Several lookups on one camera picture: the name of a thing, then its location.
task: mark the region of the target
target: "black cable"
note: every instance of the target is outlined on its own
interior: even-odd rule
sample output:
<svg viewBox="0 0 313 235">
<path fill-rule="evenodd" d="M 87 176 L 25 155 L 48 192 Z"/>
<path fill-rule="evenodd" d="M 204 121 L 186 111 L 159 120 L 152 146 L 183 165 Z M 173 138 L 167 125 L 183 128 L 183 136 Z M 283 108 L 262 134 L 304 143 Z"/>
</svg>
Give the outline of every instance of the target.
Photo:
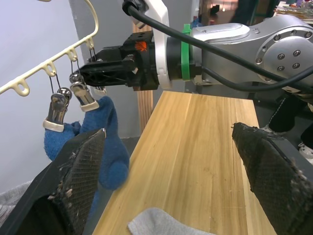
<svg viewBox="0 0 313 235">
<path fill-rule="evenodd" d="M 212 71 L 211 69 L 208 69 L 206 67 L 202 67 L 202 71 L 205 72 L 206 74 L 210 75 L 213 77 L 215 80 L 218 82 L 222 83 L 223 85 L 230 87 L 234 90 L 242 91 L 242 92 L 267 92 L 267 91 L 272 91 L 276 89 L 280 89 L 286 86 L 290 86 L 290 83 L 294 83 L 295 81 L 298 81 L 299 78 L 301 78 L 298 74 L 295 76 L 293 79 L 285 79 L 284 81 L 276 82 L 274 84 L 269 84 L 266 86 L 261 86 L 261 87 L 254 87 L 254 86 L 245 86 L 237 83 L 233 83 L 226 78 L 223 78 L 216 72 Z"/>
<path fill-rule="evenodd" d="M 209 52 L 212 52 L 218 56 L 221 56 L 227 60 L 230 60 L 238 65 L 241 65 L 257 74 L 260 74 L 262 76 L 265 76 L 271 80 L 274 80 L 274 81 L 285 81 L 286 79 L 281 77 L 281 76 L 278 76 L 274 73 L 271 73 L 269 71 L 266 71 L 258 66 L 256 66 L 255 64 L 249 62 L 249 61 L 246 61 L 244 59 L 242 59 L 241 57 L 237 56 L 237 55 L 233 55 L 225 50 L 222 50 L 220 48 L 217 48 L 217 47 L 214 47 L 212 45 L 210 45 L 209 43 L 206 43 L 206 42 L 203 42 L 203 41 L 200 41 L 198 39 L 195 39 L 193 37 L 190 37 L 186 34 L 183 34 L 177 30 L 174 30 L 158 21 L 155 21 L 153 19 L 151 19 L 150 17 L 142 14 L 141 12 L 139 12 L 135 7 L 133 7 L 132 5 L 130 5 L 128 7 L 128 13 L 134 17 L 135 19 L 171 36 L 171 37 L 174 37 L 174 38 L 177 38 L 185 43 L 188 43 L 188 44 L 191 44 L 191 45 L 194 45 L 196 47 L 199 47 L 203 50 L 207 50 Z M 301 77 L 299 78 L 299 80 L 302 80 L 304 79 L 305 77 L 311 75 L 313 73 L 313 67 L 310 67 L 310 70 L 307 69 L 305 70 L 306 72 L 305 73 L 301 73 Z M 305 91 L 305 92 L 312 92 L 313 89 L 311 89 L 309 86 L 306 86 L 304 84 L 292 84 L 290 85 L 291 87 L 295 88 L 295 89 L 298 89 L 298 90 L 301 90 L 301 91 Z"/>
</svg>

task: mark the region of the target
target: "wooden table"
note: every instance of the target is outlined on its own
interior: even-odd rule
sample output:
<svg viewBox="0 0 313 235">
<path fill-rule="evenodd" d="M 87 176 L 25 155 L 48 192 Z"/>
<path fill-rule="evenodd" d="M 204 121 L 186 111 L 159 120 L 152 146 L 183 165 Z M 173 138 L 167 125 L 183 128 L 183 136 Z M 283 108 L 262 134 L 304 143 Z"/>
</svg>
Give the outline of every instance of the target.
<svg viewBox="0 0 313 235">
<path fill-rule="evenodd" d="M 239 121 L 258 125 L 252 101 L 163 92 L 132 154 L 128 180 L 93 234 L 129 235 L 128 222 L 151 207 L 217 235 L 276 234 L 231 137 Z"/>
</svg>

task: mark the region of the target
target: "blue sock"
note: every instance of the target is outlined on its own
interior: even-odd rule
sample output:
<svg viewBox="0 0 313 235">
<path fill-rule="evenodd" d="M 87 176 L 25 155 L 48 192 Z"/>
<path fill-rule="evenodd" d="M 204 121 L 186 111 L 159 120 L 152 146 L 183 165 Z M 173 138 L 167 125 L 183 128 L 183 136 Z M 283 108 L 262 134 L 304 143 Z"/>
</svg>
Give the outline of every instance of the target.
<svg viewBox="0 0 313 235">
<path fill-rule="evenodd" d="M 99 101 L 99 108 L 86 112 L 82 126 L 79 122 L 64 124 L 64 131 L 59 133 L 45 131 L 45 152 L 53 161 L 61 151 L 63 145 L 79 133 L 105 128 L 107 138 L 99 171 L 99 182 L 106 189 L 115 190 L 127 179 L 129 168 L 129 154 L 122 140 L 118 136 L 117 115 L 114 104 L 108 96 Z M 89 218 L 94 213 L 99 195 L 96 191 L 90 209 Z"/>
<path fill-rule="evenodd" d="M 112 100 L 108 96 L 99 101 L 99 108 L 86 112 L 80 132 L 105 128 L 107 138 L 104 144 L 99 182 L 106 189 L 115 190 L 128 176 L 129 154 L 117 130 L 117 115 Z"/>
</svg>

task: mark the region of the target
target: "green ring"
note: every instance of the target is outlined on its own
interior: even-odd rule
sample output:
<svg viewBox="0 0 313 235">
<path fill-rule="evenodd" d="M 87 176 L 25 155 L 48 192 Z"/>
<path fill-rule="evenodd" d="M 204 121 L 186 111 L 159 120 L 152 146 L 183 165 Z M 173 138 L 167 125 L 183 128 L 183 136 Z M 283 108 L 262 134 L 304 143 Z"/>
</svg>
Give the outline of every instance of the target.
<svg viewBox="0 0 313 235">
<path fill-rule="evenodd" d="M 190 24 L 184 24 L 184 29 L 182 31 L 184 34 L 189 35 L 191 33 Z M 189 44 L 181 42 L 180 50 L 180 63 L 181 63 L 181 76 L 184 81 L 190 80 L 189 71 Z"/>
</svg>

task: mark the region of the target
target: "metal clip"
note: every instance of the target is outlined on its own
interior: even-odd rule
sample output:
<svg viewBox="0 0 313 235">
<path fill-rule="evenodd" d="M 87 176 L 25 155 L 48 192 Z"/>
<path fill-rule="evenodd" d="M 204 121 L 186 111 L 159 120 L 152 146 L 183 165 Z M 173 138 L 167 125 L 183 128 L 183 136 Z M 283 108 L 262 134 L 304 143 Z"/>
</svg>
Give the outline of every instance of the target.
<svg viewBox="0 0 313 235">
<path fill-rule="evenodd" d="M 106 87 L 94 87 L 93 91 L 95 94 L 100 95 L 100 96 L 104 96 L 107 94 Z"/>
<path fill-rule="evenodd" d="M 88 87 L 84 83 L 84 78 L 79 73 L 72 73 L 69 76 L 69 81 L 72 83 L 70 89 L 74 92 L 80 102 L 80 108 L 83 112 L 91 111 L 99 108 L 99 104 L 91 96 Z"/>
<path fill-rule="evenodd" d="M 66 87 L 60 88 L 57 93 L 52 94 L 48 117 L 43 122 L 45 129 L 63 132 L 63 120 L 71 98 L 72 92 Z"/>
</svg>

